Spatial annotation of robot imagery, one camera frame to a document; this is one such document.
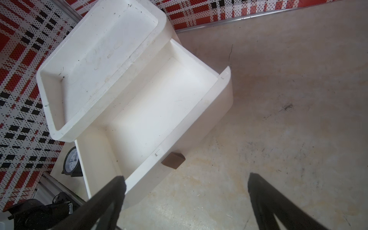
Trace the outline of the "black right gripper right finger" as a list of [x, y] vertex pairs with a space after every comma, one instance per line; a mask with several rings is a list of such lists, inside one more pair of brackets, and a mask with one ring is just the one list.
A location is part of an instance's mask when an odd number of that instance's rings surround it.
[[298, 208], [257, 173], [250, 173], [248, 193], [260, 230], [325, 230], [326, 227]]

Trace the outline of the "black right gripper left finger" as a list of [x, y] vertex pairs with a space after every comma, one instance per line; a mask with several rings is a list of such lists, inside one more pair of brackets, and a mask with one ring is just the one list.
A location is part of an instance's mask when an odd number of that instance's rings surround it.
[[116, 176], [88, 202], [52, 229], [54, 230], [118, 230], [127, 186], [123, 176]]

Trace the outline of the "white plastic drawer cabinet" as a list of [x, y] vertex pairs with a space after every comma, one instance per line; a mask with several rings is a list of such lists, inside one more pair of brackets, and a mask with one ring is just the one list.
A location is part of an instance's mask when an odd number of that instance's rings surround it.
[[51, 138], [80, 147], [113, 102], [138, 93], [140, 73], [174, 36], [150, 1], [98, 1], [37, 72]]

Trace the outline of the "white top drawer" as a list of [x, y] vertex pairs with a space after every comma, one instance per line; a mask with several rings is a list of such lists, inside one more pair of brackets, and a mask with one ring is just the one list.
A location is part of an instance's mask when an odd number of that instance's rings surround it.
[[186, 157], [233, 105], [230, 67], [217, 73], [175, 40], [140, 76], [138, 93], [127, 104], [113, 102], [76, 146], [88, 197], [123, 176], [123, 209], [174, 170], [161, 164], [171, 152]]

